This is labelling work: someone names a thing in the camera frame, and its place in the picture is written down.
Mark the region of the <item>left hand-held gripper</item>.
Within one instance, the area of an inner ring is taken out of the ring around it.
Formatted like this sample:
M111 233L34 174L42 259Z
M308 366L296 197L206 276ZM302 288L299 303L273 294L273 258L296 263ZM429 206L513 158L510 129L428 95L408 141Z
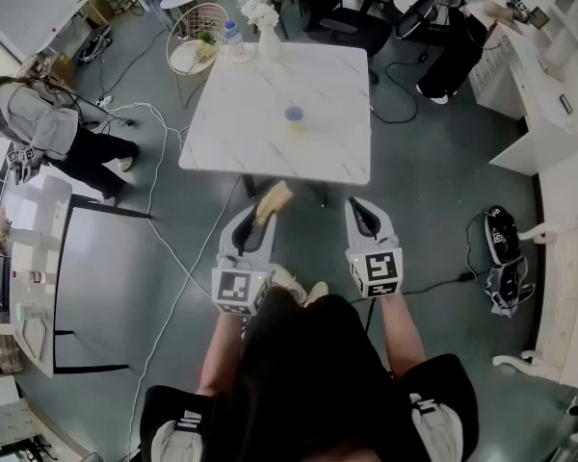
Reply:
M211 300L223 313L255 316L271 288L276 215L256 222L258 205L239 212L221 233Z

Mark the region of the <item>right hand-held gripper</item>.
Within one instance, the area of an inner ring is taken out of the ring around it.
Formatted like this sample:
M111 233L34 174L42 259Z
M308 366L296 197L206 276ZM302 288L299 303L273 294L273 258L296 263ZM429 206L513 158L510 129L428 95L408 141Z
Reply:
M346 258L360 297L374 299L401 291L403 250L388 213L366 199L350 196L345 202L345 221ZM364 246L365 237L376 242Z

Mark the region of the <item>tan sponge cloth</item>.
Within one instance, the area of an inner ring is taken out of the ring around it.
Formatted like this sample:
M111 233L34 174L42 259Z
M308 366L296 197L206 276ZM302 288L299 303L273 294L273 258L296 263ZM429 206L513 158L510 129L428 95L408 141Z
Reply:
M285 181L279 181L273 185L266 195L260 200L255 213L255 221L263 226L268 218L278 213L293 198L293 193Z

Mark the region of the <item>person's right forearm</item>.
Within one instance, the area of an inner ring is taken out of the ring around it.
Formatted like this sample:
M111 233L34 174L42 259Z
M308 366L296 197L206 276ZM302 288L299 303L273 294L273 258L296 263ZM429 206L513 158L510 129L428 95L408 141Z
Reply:
M385 350L396 379L426 361L422 340L401 293L381 298Z

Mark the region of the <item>person's left forearm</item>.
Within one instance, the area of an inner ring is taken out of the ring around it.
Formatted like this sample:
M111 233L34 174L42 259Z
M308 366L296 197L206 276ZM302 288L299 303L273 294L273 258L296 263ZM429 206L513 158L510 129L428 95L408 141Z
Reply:
M221 313L201 368L197 394L212 397L231 390L241 359L244 318Z

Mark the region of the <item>person's left shoe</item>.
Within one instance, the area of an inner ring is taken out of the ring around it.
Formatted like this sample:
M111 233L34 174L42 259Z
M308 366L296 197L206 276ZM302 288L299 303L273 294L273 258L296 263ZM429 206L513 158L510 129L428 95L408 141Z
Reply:
M272 264L271 269L272 283L288 291L298 304L304 305L307 301L308 293L297 281L297 278L279 264Z

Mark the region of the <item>person's shoe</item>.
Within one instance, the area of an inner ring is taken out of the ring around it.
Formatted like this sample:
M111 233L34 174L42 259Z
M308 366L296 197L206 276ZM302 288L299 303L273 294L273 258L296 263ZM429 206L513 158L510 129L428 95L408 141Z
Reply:
M288 291L298 304L304 305L307 301L308 293L297 281L297 278L279 264L272 264L271 269L272 283Z
M328 284L324 281L317 282L309 292L307 300L304 304L305 307L313 304L319 298L329 294Z

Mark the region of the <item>person's right shoe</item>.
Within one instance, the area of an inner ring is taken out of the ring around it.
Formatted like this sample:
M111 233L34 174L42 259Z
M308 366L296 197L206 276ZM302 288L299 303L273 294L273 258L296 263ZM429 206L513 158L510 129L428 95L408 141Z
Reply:
M319 298L329 294L328 284L324 281L317 282L309 292L307 300L304 304L305 307L313 304Z

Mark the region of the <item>person's black clothing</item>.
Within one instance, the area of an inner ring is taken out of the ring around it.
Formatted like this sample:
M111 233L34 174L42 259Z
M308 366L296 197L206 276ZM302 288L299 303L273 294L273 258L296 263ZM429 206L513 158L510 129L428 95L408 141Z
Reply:
M396 379L344 297L305 307L274 286L231 390L149 388L140 439L138 462L468 462L479 411L458 356Z

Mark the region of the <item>white round coaster plate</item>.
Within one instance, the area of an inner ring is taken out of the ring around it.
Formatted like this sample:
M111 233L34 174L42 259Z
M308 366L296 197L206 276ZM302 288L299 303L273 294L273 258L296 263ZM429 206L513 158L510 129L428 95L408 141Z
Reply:
M243 64L251 60L257 54L257 44L253 42L244 42L240 49L235 45L224 44L221 47L221 54L230 64Z

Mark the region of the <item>yellow flower bunch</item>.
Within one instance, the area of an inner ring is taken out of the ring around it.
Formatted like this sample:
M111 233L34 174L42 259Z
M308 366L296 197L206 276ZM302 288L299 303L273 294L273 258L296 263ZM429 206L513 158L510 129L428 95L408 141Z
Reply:
M216 38L209 32L203 32L197 40L194 52L194 61L196 64L206 63L216 57Z

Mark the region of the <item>clear water bottle blue cap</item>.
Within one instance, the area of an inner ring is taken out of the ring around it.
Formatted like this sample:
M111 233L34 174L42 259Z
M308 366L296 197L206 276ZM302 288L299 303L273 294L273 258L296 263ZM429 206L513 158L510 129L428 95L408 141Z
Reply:
M242 34L232 20L224 24L225 52L231 59L241 59L245 55Z

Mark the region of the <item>black office chair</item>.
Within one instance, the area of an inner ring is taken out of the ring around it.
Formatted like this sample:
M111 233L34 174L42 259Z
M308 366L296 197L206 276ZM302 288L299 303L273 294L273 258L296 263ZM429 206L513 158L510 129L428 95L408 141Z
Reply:
M361 48L372 59L391 36L391 24L369 13L373 4L385 4L387 0L362 0L358 10L344 6L342 0L299 2L304 11L303 30L320 43Z

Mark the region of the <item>glossy white desk black legs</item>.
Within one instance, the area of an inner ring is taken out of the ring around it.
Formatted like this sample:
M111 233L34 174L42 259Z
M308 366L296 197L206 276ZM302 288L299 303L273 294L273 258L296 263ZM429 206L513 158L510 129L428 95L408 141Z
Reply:
M49 378L127 370L126 364L57 365L56 338L75 334L72 330L58 329L55 323L62 258L68 227L76 210L147 220L151 216L77 194L66 180L51 175L12 186L3 195L3 209L11 222L7 243L9 320L12 336L23 354ZM42 271L47 281L41 285L20 284L12 279L13 270Z

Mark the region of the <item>white flower bouquet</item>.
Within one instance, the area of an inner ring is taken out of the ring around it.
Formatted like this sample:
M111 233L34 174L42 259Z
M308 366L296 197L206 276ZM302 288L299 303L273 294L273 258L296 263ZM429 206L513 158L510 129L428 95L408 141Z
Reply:
M273 29L279 22L279 14L276 9L262 0L245 0L240 11L247 19L248 24L258 29Z

